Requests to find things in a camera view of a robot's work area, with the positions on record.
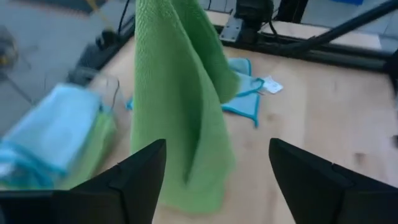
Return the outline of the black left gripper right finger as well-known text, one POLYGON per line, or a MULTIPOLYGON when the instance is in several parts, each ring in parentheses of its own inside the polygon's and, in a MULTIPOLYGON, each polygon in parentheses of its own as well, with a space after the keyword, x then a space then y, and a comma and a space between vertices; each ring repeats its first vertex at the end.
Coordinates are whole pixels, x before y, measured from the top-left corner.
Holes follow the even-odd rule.
POLYGON ((398 224, 398 188, 278 138, 269 159, 296 224, 398 224))

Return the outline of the black mat striped edges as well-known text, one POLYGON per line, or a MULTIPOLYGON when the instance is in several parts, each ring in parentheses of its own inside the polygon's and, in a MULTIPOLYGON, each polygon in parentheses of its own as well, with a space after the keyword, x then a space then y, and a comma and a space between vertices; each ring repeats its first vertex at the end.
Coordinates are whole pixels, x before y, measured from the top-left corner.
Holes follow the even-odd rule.
POLYGON ((91 14, 100 8, 107 0, 16 0, 38 6, 52 7, 61 10, 70 10, 91 14))

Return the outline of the clear plastic bin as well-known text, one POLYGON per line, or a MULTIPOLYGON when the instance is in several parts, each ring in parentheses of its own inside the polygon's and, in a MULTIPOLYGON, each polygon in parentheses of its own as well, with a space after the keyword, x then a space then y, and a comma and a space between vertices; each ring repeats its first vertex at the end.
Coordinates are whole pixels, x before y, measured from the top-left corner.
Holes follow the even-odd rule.
MULTIPOLYGON (((117 95, 118 95, 118 91, 120 88, 118 79, 107 77, 107 76, 102 76, 102 77, 96 79, 88 87, 82 87, 82 88, 85 88, 87 90, 90 90, 90 91, 93 91, 93 92, 99 94, 101 97, 101 100, 102 100, 102 104, 99 109, 99 112, 110 113, 114 117, 113 108, 114 108, 114 104, 117 100, 117 95)), ((60 179, 52 188, 36 188, 36 189, 55 189, 56 185, 60 181, 62 181, 64 178, 60 179)), ((7 185, 5 183, 0 183, 0 187, 7 187, 7 188, 11 188, 11 189, 34 189, 34 188, 27 188, 27 187, 17 188, 17 187, 13 187, 11 185, 7 185)))

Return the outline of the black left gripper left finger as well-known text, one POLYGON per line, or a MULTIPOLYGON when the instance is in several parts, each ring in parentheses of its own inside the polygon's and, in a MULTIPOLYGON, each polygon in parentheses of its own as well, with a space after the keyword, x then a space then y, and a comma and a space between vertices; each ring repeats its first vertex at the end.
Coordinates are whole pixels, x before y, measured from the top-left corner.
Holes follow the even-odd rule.
POLYGON ((77 185, 71 224, 152 224, 165 162, 166 140, 158 139, 77 185))

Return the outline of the blue microfiber towel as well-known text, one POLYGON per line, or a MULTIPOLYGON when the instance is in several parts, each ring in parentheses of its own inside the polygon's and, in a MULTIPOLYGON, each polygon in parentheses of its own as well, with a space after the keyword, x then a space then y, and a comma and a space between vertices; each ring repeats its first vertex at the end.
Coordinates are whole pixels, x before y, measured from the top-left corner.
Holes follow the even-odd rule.
POLYGON ((201 62, 192 58, 185 65, 165 62, 161 67, 139 66, 136 73, 135 96, 127 108, 135 109, 138 128, 148 131, 153 125, 177 131, 198 131, 203 112, 221 121, 223 110, 253 120, 258 125, 260 96, 265 80, 252 75, 247 58, 231 58, 229 68, 240 80, 238 93, 227 103, 220 103, 218 94, 201 62))
POLYGON ((78 159, 101 104, 93 91, 56 85, 0 139, 0 183, 52 188, 78 159))

